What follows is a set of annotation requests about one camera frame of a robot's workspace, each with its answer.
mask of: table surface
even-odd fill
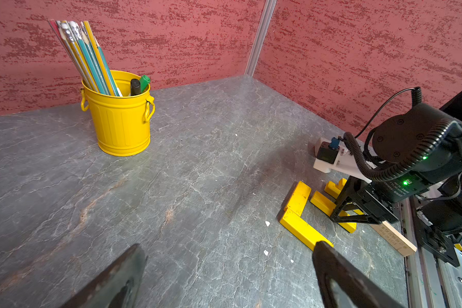
[[[77,103],[0,116],[0,307],[58,307],[134,243],[137,307],[323,307],[311,250],[277,215],[297,181],[342,177],[310,154],[342,132],[247,76],[152,94],[132,157],[102,152]],[[403,258],[370,226],[310,203],[302,217],[407,306]]]

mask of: yellow pencil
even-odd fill
[[[103,73],[103,76],[106,81],[106,85],[108,86],[110,95],[117,96],[115,95],[115,91],[117,90],[113,89],[111,83],[109,82],[110,79],[109,79],[108,73],[106,72],[106,67],[104,66],[103,59],[101,58],[101,54],[99,53],[98,45],[96,44],[96,39],[94,38],[94,34],[92,34],[91,25],[89,25],[88,21],[84,21],[83,24],[84,24],[84,28],[87,31],[87,35],[91,42],[92,48],[94,49],[94,54],[96,55],[96,59],[98,59],[98,64],[99,64],[99,67],[101,68],[101,72]]]
[[[76,41],[75,41],[74,36],[73,36],[73,32],[70,29],[70,27],[68,26],[68,22],[66,20],[62,20],[60,22],[60,25],[62,26],[63,33],[67,37],[67,44],[72,49],[75,58],[77,59],[77,61],[78,61],[79,65],[80,65],[84,75],[87,78],[87,80],[86,80],[87,83],[88,83],[87,85],[89,86],[89,88],[91,90],[99,92],[96,84],[94,83],[94,79],[92,78],[91,71],[89,71],[89,69],[87,68],[86,59],[82,58],[82,55],[81,55],[82,53],[80,52],[79,45],[76,44]]]

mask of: yellow bucket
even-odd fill
[[[140,76],[126,71],[111,71],[122,95],[130,95],[130,81]],[[154,114],[154,97],[147,91],[136,96],[110,96],[90,90],[82,81],[83,111],[91,110],[101,150],[114,156],[136,155],[151,142],[149,119]]]

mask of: green marker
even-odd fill
[[[140,89],[145,92],[145,88],[151,83],[151,79],[147,75],[142,75],[140,78]]]

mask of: red textured wall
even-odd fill
[[[264,0],[0,0],[0,114],[80,102],[46,20],[91,22],[110,69],[152,89],[242,75]]]
[[[277,0],[254,77],[354,133],[404,88],[439,108],[462,90],[462,0]]]

